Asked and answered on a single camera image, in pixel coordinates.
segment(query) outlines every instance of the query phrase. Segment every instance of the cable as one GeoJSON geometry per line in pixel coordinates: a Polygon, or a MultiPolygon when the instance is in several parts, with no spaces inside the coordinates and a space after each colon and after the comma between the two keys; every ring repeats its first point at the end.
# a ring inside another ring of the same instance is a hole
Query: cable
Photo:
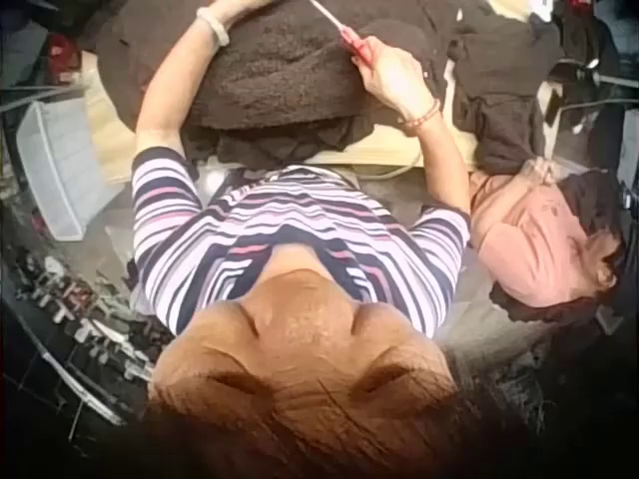
{"type": "Polygon", "coordinates": [[[598,105],[606,105],[606,104],[616,104],[616,103],[631,103],[634,105],[639,105],[639,99],[635,98],[610,98],[608,100],[599,100],[596,102],[586,102],[586,103],[576,103],[574,105],[566,105],[565,107],[560,107],[559,111],[563,112],[565,110],[574,110],[577,108],[588,108],[588,107],[596,107],[598,105]]]}
{"type": "Polygon", "coordinates": [[[398,177],[399,175],[403,175],[404,173],[412,170],[421,161],[421,158],[422,158],[422,155],[421,155],[421,152],[419,152],[417,156],[414,158],[414,160],[410,162],[409,165],[406,165],[404,167],[399,167],[396,170],[393,170],[392,172],[384,173],[381,175],[359,175],[355,173],[355,176],[357,177],[358,180],[362,180],[363,182],[384,182],[386,180],[391,180],[393,178],[398,177]]]}

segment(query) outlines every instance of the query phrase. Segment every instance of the sleeve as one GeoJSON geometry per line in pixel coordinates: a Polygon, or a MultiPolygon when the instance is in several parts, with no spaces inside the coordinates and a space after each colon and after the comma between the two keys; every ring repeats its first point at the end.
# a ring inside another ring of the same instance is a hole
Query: sleeve
{"type": "Polygon", "coordinates": [[[438,304],[437,324],[445,320],[454,297],[469,231],[468,215],[449,208],[425,210],[410,229],[410,234],[426,256],[430,277],[433,278],[438,304]]]}
{"type": "Polygon", "coordinates": [[[508,294],[528,306],[546,307],[556,302],[548,297],[554,281],[539,249],[521,228],[498,223],[484,237],[478,256],[508,294]]]}
{"type": "Polygon", "coordinates": [[[202,203],[176,151],[154,147],[140,153],[133,163],[134,259],[147,299],[158,318],[174,332],[165,299],[171,294],[167,276],[177,268],[176,255],[167,239],[202,211],[202,203]]]}

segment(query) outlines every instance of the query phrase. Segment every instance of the pink cloth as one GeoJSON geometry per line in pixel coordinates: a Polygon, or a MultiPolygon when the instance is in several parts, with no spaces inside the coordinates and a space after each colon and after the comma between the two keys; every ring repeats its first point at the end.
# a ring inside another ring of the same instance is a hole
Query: pink cloth
{"type": "MultiPolygon", "coordinates": [[[[473,200],[473,210],[511,177],[487,180],[473,200]]],[[[481,261],[503,289],[532,307],[546,307],[573,299],[571,258],[574,246],[586,241],[579,219],[555,187],[541,186],[524,197],[494,225],[478,247],[481,261]]]]}

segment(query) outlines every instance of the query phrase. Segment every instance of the plastic crate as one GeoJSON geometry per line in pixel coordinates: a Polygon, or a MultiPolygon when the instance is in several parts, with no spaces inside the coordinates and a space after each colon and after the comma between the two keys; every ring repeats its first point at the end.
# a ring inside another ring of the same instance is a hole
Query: plastic crate
{"type": "Polygon", "coordinates": [[[102,177],[84,100],[32,103],[16,140],[51,235],[59,241],[81,240],[91,219],[123,188],[102,177]]]}

